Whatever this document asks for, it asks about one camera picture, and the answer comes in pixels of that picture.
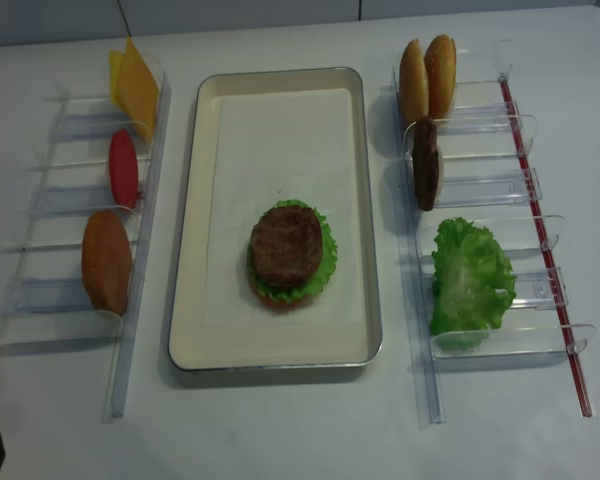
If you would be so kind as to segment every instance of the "red strip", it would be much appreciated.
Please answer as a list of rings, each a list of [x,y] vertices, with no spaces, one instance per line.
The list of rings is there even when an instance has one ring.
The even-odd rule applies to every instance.
[[[507,113],[509,115],[517,115],[515,104],[513,103],[513,98],[511,97],[511,91],[509,90],[509,84],[506,79],[500,80],[500,88],[502,89],[502,96],[504,97],[504,101],[507,106]],[[520,133],[522,125],[518,122],[518,118],[515,116],[511,118],[511,129],[513,130],[513,139],[516,144],[516,149],[518,150],[518,158],[520,159],[520,168],[529,168],[529,161],[527,160],[527,154],[524,151],[524,142],[522,141],[522,134]],[[535,187],[533,182],[527,182],[527,189],[531,195],[531,212],[533,216],[540,217],[542,215],[542,211],[540,210],[540,203],[538,203],[537,197],[535,195]],[[538,231],[538,239],[540,240],[540,244],[543,245],[547,239],[547,230],[544,225],[544,221],[542,218],[536,219],[536,230]],[[544,257],[544,264],[547,268],[555,268],[555,262],[553,260],[553,254],[551,250],[547,249],[543,251],[542,256]],[[558,319],[560,320],[560,325],[570,325],[569,316],[567,314],[567,308],[565,306],[557,307],[558,311]],[[564,336],[564,342],[566,346],[569,346],[574,343],[573,332],[570,328],[563,328],[562,335]],[[587,393],[587,386],[584,382],[584,375],[582,373],[582,367],[580,365],[580,360],[577,354],[569,355],[569,365],[571,365],[571,374],[573,375],[573,382],[576,386],[576,393],[578,394],[578,401],[580,402],[580,410],[582,411],[582,416],[584,417],[593,417],[593,408],[591,407],[591,403],[589,402],[589,394]]]

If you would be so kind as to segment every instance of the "metal tray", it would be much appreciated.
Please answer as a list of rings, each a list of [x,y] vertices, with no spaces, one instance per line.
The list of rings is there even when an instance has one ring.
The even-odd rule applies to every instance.
[[[198,91],[169,353],[182,370],[368,363],[382,327],[362,80],[348,68],[219,75]],[[277,201],[326,215],[338,265],[290,312],[251,292],[251,229]]]

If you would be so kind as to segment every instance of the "tomato slice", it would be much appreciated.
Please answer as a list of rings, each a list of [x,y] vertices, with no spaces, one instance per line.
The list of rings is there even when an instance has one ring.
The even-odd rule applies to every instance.
[[[138,199],[138,157],[131,135],[124,129],[111,138],[109,180],[115,202],[133,209]]]

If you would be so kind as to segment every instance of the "cheese slice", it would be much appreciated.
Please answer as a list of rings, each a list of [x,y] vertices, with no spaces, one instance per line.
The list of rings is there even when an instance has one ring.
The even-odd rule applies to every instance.
[[[130,37],[120,62],[116,91],[124,111],[132,120],[141,122],[135,126],[137,132],[151,143],[156,126],[158,84]]]
[[[122,63],[122,52],[109,50],[109,96],[111,102],[118,108],[124,110],[122,98],[118,92],[118,78],[120,77],[120,64]]]

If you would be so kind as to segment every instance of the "green lettuce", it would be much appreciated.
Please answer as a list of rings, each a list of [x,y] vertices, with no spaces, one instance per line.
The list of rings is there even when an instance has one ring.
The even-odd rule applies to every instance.
[[[301,207],[309,207],[300,200],[282,200],[276,203],[277,207],[288,207],[291,205],[299,205]],[[325,285],[329,281],[333,272],[336,271],[336,263],[338,261],[338,245],[331,236],[331,227],[327,223],[327,218],[322,215],[315,208],[313,212],[320,221],[320,227],[322,228],[322,260],[316,270],[316,273],[305,283],[302,287],[296,288],[275,288],[267,285],[265,282],[260,280],[255,273],[253,263],[251,259],[251,252],[247,255],[247,271],[251,278],[256,290],[262,296],[267,296],[274,302],[291,303],[294,300],[302,299],[308,295],[318,295],[324,289]]]
[[[500,328],[504,312],[516,297],[516,277],[493,233],[455,218],[440,224],[435,242],[431,335]],[[460,335],[439,344],[445,349],[469,348],[483,338]]]

